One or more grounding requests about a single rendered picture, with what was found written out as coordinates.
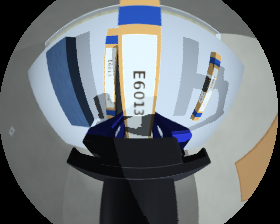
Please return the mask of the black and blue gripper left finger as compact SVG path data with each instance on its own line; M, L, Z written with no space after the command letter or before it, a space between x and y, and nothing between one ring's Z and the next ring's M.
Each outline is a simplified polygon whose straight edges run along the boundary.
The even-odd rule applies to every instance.
M115 137L118 128L119 128L119 132L116 137L125 138L126 130L125 130L123 111L118 115L89 128L86 134Z

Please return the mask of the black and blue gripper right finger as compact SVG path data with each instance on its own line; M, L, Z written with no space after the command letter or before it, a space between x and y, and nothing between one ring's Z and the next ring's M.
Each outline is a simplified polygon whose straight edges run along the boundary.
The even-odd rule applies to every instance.
M152 128L153 138L161 138L158 127L162 131L163 137L176 137L181 149L184 149L192 137L192 133L189 128L155 112Z

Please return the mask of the tan rectangular box with blue bands and white label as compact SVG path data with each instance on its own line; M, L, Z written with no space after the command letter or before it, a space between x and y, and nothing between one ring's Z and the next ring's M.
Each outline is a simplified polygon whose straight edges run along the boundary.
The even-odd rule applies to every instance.
M104 54L104 94L107 119L117 115L118 63L118 28L109 28Z

